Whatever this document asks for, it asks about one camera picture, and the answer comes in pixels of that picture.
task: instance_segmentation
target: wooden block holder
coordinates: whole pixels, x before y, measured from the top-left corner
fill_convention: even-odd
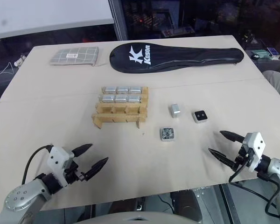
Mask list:
[[[103,122],[136,122],[140,128],[140,122],[147,118],[148,87],[142,88],[141,103],[98,103],[96,114],[92,115],[92,121],[101,129]]]

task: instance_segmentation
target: white cable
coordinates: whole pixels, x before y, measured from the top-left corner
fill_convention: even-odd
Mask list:
[[[5,71],[8,68],[9,65],[11,66],[11,69],[13,70],[13,73]],[[7,64],[5,69],[3,69],[2,72],[0,72],[0,75],[3,74],[3,73],[8,73],[8,74],[12,74],[12,75],[14,74],[14,68],[13,68],[13,65],[10,62]]]

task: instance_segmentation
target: table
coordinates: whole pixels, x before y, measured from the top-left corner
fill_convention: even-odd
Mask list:
[[[0,38],[112,23],[108,0],[0,1]]]
[[[185,47],[237,47],[232,36],[146,40]],[[99,159],[109,161],[89,182],[76,182],[59,191],[44,209],[73,207],[147,196],[228,182],[231,169],[218,162],[208,147],[235,158],[240,145],[220,130],[241,135],[261,131],[265,154],[280,158],[280,96],[245,54],[237,65],[192,67],[151,74],[125,74],[108,63],[111,50],[125,42],[100,42],[35,47],[0,99],[0,211],[7,193],[21,183],[29,156],[53,143],[67,150],[93,143],[77,158],[81,170]],[[99,46],[98,63],[50,66],[59,49]],[[142,85],[150,88],[148,118],[134,123],[91,120],[104,85]],[[168,106],[177,103],[181,116],[171,118]],[[204,109],[209,120],[196,124],[191,112]],[[159,128],[172,126],[175,142],[162,142]],[[27,180],[49,172],[47,153],[30,165]],[[243,171],[237,180],[252,179]]]

